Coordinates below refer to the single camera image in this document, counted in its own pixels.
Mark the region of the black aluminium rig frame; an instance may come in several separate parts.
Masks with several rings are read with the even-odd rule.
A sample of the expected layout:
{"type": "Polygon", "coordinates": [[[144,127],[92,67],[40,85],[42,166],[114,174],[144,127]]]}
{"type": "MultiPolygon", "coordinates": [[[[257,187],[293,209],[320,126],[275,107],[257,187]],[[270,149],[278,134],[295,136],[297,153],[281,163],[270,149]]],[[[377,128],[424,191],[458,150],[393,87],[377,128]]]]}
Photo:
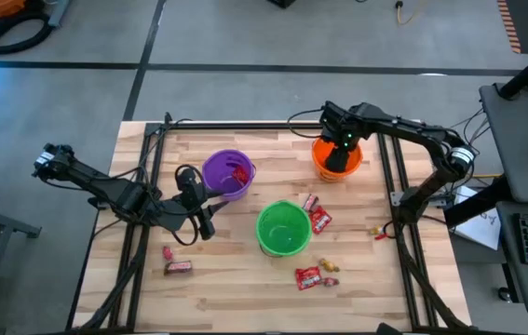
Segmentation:
{"type": "Polygon", "coordinates": [[[176,190],[177,166],[200,165],[222,149],[237,149],[252,160],[253,184],[215,215],[216,233],[206,242],[194,241],[190,225],[177,236],[160,228],[144,233],[102,212],[69,329],[80,329],[95,314],[137,247],[145,249],[144,265],[106,318],[103,332],[336,333],[369,332],[383,322],[403,330],[441,326],[436,309],[405,277],[395,241],[375,240],[370,233],[389,221],[391,192],[419,184],[431,173],[426,151],[406,141],[372,138],[361,144],[359,169],[344,181],[327,183],[312,162],[316,124],[301,121],[298,128],[300,135],[274,121],[190,122],[170,131],[157,178],[166,194],[176,190]],[[309,194],[331,214],[330,225],[298,255],[265,255],[255,237],[259,212],[279,200],[302,204],[309,194]],[[190,261],[193,271],[164,275],[164,246],[171,248],[174,261],[190,261]],[[326,272],[320,259],[340,271],[326,272]],[[321,282],[299,290],[295,270],[313,266],[321,282]],[[325,287],[324,277],[340,284],[325,287]]]}

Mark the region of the white paper sheet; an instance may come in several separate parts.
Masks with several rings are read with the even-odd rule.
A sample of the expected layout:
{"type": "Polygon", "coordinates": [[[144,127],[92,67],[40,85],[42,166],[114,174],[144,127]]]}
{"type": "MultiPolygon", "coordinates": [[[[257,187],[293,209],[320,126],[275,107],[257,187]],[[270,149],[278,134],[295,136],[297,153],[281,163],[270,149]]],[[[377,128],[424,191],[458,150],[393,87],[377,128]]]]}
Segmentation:
{"type": "Polygon", "coordinates": [[[501,222],[495,208],[450,228],[449,231],[483,247],[498,251],[501,222]]]}

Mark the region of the red Skittles candy pack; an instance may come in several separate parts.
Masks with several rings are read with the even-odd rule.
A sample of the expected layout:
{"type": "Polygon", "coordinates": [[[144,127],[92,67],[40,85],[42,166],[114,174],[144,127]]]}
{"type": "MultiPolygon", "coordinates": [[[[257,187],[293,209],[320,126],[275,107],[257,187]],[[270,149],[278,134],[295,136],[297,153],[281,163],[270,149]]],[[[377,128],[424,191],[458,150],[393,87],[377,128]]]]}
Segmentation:
{"type": "Polygon", "coordinates": [[[318,206],[309,213],[309,219],[312,223],[313,233],[319,235],[332,221],[332,216],[323,207],[318,206]]]}
{"type": "Polygon", "coordinates": [[[321,282],[322,277],[320,275],[319,268],[317,266],[313,266],[305,269],[296,269],[295,280],[297,288],[299,290],[305,290],[318,285],[321,282]]]}
{"type": "Polygon", "coordinates": [[[244,187],[250,180],[250,173],[242,166],[237,166],[232,172],[233,179],[244,187]]]}

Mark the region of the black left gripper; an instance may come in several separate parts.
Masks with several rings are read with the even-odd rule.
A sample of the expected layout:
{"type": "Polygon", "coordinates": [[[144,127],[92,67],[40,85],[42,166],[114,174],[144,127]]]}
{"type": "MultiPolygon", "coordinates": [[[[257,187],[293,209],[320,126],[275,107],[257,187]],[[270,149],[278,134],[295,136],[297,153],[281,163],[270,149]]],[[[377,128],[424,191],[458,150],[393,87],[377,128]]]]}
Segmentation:
{"type": "Polygon", "coordinates": [[[229,204],[223,201],[217,204],[203,205],[209,200],[209,189],[201,182],[202,175],[199,170],[191,165],[181,165],[175,170],[175,180],[180,193],[183,208],[187,212],[187,219],[194,228],[194,241],[200,235],[206,241],[215,234],[212,223],[214,214],[229,204]]]}

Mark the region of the purple plastic bucket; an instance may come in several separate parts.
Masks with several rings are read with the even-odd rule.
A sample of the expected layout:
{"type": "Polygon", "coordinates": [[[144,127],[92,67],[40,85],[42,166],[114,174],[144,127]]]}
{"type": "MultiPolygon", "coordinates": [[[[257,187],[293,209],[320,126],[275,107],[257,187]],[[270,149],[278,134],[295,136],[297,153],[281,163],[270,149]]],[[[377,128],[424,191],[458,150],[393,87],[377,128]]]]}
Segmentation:
{"type": "Polygon", "coordinates": [[[242,152],[225,149],[212,154],[202,164],[202,175],[205,184],[213,191],[222,194],[226,201],[237,201],[248,193],[256,174],[256,167],[242,152]],[[250,173],[250,180],[241,187],[232,177],[237,166],[244,167],[250,173]]]}

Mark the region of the green plastic monster bucket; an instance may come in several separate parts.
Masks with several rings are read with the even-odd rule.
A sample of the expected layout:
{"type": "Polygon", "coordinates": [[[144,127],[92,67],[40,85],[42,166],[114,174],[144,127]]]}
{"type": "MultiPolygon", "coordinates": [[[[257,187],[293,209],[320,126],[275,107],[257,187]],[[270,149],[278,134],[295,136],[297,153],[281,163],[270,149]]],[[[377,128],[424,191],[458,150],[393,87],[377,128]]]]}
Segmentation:
{"type": "Polygon", "coordinates": [[[259,213],[255,234],[265,255],[283,258],[305,250],[313,232],[311,220],[300,206],[288,200],[280,200],[259,213]]]}

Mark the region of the orange jack-o-lantern bucket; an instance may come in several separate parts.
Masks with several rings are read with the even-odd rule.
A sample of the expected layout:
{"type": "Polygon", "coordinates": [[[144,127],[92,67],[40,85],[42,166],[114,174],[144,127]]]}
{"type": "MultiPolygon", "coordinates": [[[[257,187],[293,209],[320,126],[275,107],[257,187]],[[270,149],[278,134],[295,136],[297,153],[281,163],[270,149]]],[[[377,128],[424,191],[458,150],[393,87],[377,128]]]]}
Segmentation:
{"type": "Polygon", "coordinates": [[[348,154],[344,172],[332,172],[326,168],[325,161],[330,156],[334,148],[331,142],[322,139],[314,140],[312,144],[312,159],[318,176],[326,182],[338,182],[354,173],[363,160],[363,152],[358,145],[357,148],[348,154]]]}

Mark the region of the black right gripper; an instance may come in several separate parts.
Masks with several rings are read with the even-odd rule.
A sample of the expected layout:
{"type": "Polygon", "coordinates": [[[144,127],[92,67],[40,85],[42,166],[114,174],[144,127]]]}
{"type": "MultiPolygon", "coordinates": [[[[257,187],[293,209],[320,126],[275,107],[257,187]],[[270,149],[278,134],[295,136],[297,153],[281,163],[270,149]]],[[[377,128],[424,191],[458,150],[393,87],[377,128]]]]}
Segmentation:
{"type": "Polygon", "coordinates": [[[356,145],[361,139],[367,139],[363,132],[362,116],[367,103],[362,102],[344,109],[332,101],[322,105],[319,119],[322,125],[321,138],[332,142],[340,151],[331,151],[325,160],[326,169],[333,173],[343,173],[344,168],[356,165],[356,145]]]}

